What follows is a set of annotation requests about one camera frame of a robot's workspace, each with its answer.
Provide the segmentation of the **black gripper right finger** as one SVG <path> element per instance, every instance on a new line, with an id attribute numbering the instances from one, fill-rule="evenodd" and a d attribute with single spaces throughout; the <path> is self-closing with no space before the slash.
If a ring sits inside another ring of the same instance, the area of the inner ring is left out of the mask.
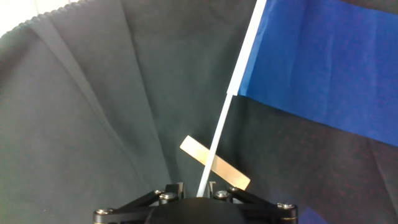
<path id="1" fill-rule="evenodd" d="M 271 203 L 238 187 L 227 187 L 225 184 L 209 182 L 207 197 L 223 201 L 240 214 L 243 222 L 233 223 L 269 223 L 269 224 L 298 224 L 298 207 L 293 203 Z"/>

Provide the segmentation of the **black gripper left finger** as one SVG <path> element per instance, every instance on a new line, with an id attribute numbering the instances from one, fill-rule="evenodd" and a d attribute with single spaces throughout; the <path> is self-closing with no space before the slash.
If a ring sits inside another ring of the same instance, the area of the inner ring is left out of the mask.
<path id="1" fill-rule="evenodd" d="M 184 199 L 184 183 L 167 184 L 163 190 L 153 190 L 120 208 L 100 208 L 93 212 L 93 223 L 127 223 L 145 221 L 159 205 Z"/>

